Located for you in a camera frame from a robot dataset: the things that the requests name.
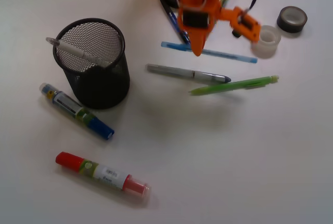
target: red highlighter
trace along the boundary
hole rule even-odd
[[[116,190],[128,192],[141,198],[145,198],[150,192],[148,184],[133,179],[132,175],[128,173],[123,173],[69,153],[61,152],[56,157],[56,163],[102,182]]]

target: blue pen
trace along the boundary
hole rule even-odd
[[[176,44],[176,43],[162,42],[161,46],[165,47],[165,48],[176,49],[176,50],[179,50],[179,51],[192,52],[191,47],[189,45],[186,45],[186,44]],[[256,64],[257,61],[258,61],[254,57],[240,56],[240,55],[228,54],[228,53],[223,53],[223,52],[218,52],[218,51],[210,51],[208,49],[203,49],[202,53],[206,54],[206,55],[210,55],[210,56],[224,57],[224,58],[229,58],[229,59],[238,60],[238,61],[245,61],[247,63],[253,63],[253,64]]]
[[[182,31],[179,28],[178,23],[177,23],[177,18],[175,16],[175,14],[172,12],[172,9],[165,3],[164,0],[160,0],[160,1],[161,1],[161,4],[162,4],[162,6],[163,6],[163,8],[164,8],[164,10],[165,10],[168,18],[170,19],[173,27],[175,28],[175,30],[177,31],[177,33],[180,35],[180,37],[182,38],[183,42],[185,44],[190,45],[191,42],[190,42],[190,40],[188,38],[188,35],[187,35],[186,32]]]

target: clear tape roll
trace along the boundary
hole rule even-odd
[[[258,52],[274,52],[281,41],[281,33],[274,27],[263,25],[260,31],[259,41],[252,44],[252,49]]]

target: marker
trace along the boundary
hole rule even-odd
[[[104,139],[108,140],[114,134],[114,130],[105,125],[94,114],[90,113],[89,110],[82,107],[63,91],[59,91],[57,88],[47,83],[43,83],[40,86],[40,91],[54,105],[67,112],[74,119],[82,122],[88,128],[102,136]]]
[[[214,86],[206,86],[202,88],[198,88],[190,91],[192,95],[208,95],[212,93],[220,93],[231,90],[239,90],[239,89],[254,89],[257,87],[263,87],[270,83],[276,83],[279,79],[279,76],[272,77],[262,77],[257,79],[239,81],[239,82],[231,82],[226,84],[214,85]]]
[[[182,38],[183,42],[187,45],[190,45],[191,42],[188,38],[188,35],[186,32],[182,31],[177,23],[177,17],[176,15],[173,13],[172,9],[166,4],[166,2],[164,0],[160,0],[161,4],[165,10],[166,15],[168,16],[168,18],[170,19],[173,27],[175,28],[175,30],[177,31],[177,33],[179,34],[179,36]]]
[[[116,190],[124,191],[141,198],[149,196],[151,187],[119,170],[95,163],[91,160],[61,152],[56,157],[56,163],[69,168],[81,175],[95,179]]]
[[[96,64],[98,66],[101,66],[103,68],[108,67],[111,63],[108,61],[105,61],[103,59],[100,59],[90,53],[87,53],[86,51],[83,51],[82,49],[79,49],[73,45],[70,45],[68,43],[65,43],[62,40],[54,39],[54,38],[46,38],[46,41],[50,44],[52,44],[55,48],[60,49],[62,51],[66,51],[67,53],[77,56],[79,58],[82,58],[84,60],[90,61],[93,64]]]
[[[191,46],[186,45],[186,44],[176,44],[176,43],[162,42],[161,46],[165,47],[165,48],[176,49],[178,51],[192,52]],[[258,61],[254,57],[240,56],[240,55],[228,54],[228,53],[218,52],[218,51],[210,51],[208,49],[203,49],[202,53],[205,54],[205,55],[209,55],[209,56],[224,57],[224,58],[238,60],[238,61],[245,61],[247,63],[253,63],[253,64],[256,64],[257,61]]]
[[[178,77],[191,78],[197,81],[204,81],[204,82],[218,82],[218,83],[231,82],[231,79],[229,77],[222,76],[220,74],[212,74],[212,73],[189,70],[189,69],[180,69],[180,68],[172,68],[161,65],[147,64],[147,70],[156,73],[171,74]]]

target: red cap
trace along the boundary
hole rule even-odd
[[[61,152],[56,157],[57,164],[60,164],[66,168],[72,169],[75,172],[79,172],[80,165],[83,161],[84,161],[83,158],[66,153],[66,152]]]

